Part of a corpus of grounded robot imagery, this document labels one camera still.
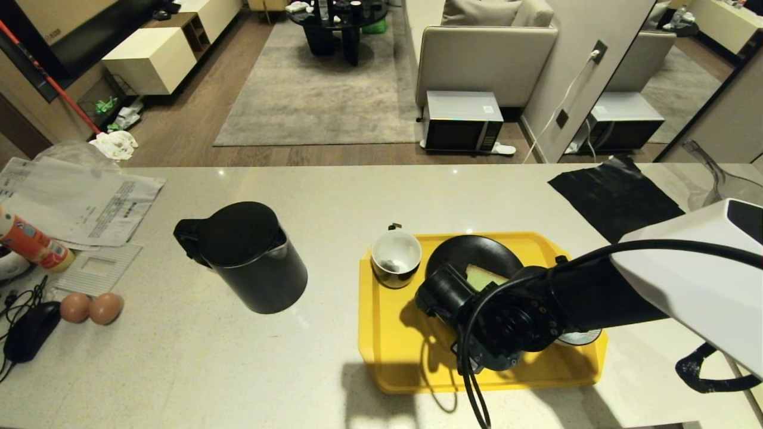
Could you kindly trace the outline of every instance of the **red broom handle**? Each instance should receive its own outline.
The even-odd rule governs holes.
[[[77,103],[74,100],[72,100],[71,97],[69,97],[69,94],[67,94],[66,91],[64,91],[63,88],[61,88],[58,85],[58,83],[55,80],[53,80],[52,77],[50,77],[49,74],[47,74],[45,69],[43,69],[40,63],[38,63],[37,60],[34,59],[34,56],[32,56],[32,54],[27,50],[27,48],[24,47],[24,45],[19,41],[19,39],[17,39],[16,36],[13,35],[11,30],[5,26],[5,23],[3,23],[2,20],[0,20],[0,30],[2,30],[2,32],[5,33],[5,35],[8,36],[9,39],[11,39],[11,42],[13,42],[18,47],[18,49],[20,49],[21,52],[27,56],[27,58],[32,62],[34,67],[37,68],[40,74],[43,75],[43,77],[50,84],[50,86],[52,86],[53,89],[55,89],[56,92],[58,92],[58,94],[61,95],[61,97],[63,97],[64,100],[66,100],[66,103],[69,104],[69,106],[71,106],[71,108],[73,108],[74,111],[76,111],[79,114],[79,117],[82,118],[82,120],[90,127],[90,129],[93,130],[93,132],[96,135],[100,134],[101,130],[99,130],[98,127],[96,127],[95,124],[93,124],[93,121],[91,121],[88,115],[84,111],[82,111],[79,105],[77,105]]]

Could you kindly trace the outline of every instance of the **brown egg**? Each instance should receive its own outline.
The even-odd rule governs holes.
[[[121,296],[105,293],[90,303],[90,319],[97,324],[110,324],[124,307]]]
[[[72,323],[79,323],[88,318],[90,297],[84,293],[70,293],[61,301],[61,318]]]

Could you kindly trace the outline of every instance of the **mirror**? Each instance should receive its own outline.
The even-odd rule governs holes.
[[[732,3],[656,2],[559,162],[594,162],[594,155],[600,162],[617,153],[654,161],[754,47],[763,18],[754,2],[747,8]],[[721,25],[719,16],[739,26]],[[740,28],[744,34],[737,34]]]

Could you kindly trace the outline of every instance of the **black kettle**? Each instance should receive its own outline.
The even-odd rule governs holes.
[[[173,234],[188,257],[219,274],[249,310],[285,310],[307,285],[307,268],[267,205],[237,202],[208,219],[184,219]]]

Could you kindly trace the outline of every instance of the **kettle handle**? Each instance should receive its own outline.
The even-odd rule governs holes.
[[[172,235],[175,236],[175,239],[183,250],[185,250],[185,254],[189,258],[207,268],[211,268],[207,261],[201,256],[201,252],[198,249],[198,235],[196,234],[196,230],[203,220],[204,219],[183,219],[175,225],[175,230],[172,232]]]

